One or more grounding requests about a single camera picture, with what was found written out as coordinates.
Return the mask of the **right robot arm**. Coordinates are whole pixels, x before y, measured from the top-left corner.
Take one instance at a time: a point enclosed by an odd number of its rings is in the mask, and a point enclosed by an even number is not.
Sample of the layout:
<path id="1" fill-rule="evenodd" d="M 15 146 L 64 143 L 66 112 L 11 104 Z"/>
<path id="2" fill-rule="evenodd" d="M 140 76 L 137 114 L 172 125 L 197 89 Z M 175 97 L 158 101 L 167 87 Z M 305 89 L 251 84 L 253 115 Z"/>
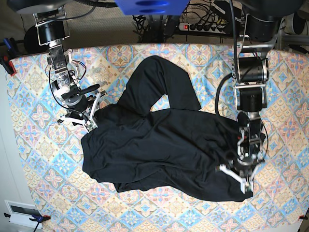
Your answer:
<path id="1" fill-rule="evenodd" d="M 7 5 L 18 14 L 32 14 L 37 34 L 36 43 L 48 47 L 47 62 L 50 70 L 55 72 L 55 80 L 49 81 L 51 93 L 55 101 L 67 114 L 61 119 L 71 122 L 85 123 L 94 118 L 99 109 L 99 99 L 102 94 L 86 96 L 87 93 L 96 91 L 98 84 L 82 89 L 80 82 L 84 74 L 80 73 L 80 61 L 72 59 L 72 50 L 64 50 L 63 40 L 70 36 L 65 5 L 67 0 L 9 0 Z"/>

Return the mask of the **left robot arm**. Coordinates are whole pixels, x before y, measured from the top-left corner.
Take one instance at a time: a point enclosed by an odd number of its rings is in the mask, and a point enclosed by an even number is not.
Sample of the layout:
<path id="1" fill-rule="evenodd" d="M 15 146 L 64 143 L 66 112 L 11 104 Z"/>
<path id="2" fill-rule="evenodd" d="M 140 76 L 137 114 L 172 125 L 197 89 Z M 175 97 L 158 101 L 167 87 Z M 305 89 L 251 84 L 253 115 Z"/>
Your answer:
<path id="1" fill-rule="evenodd" d="M 266 83 L 269 80 L 268 52 L 274 47 L 282 19 L 297 12 L 304 4 L 302 0 L 242 0 L 240 17 L 229 2 L 233 31 L 234 64 L 230 74 L 224 77 L 217 88 L 215 112 L 219 115 L 218 101 L 225 81 L 236 80 L 234 96 L 239 111 L 238 129 L 219 120 L 239 138 L 236 153 L 220 171 L 243 183 L 253 179 L 258 164 L 264 162 L 263 143 L 266 138 L 261 130 L 260 111 L 267 107 Z"/>

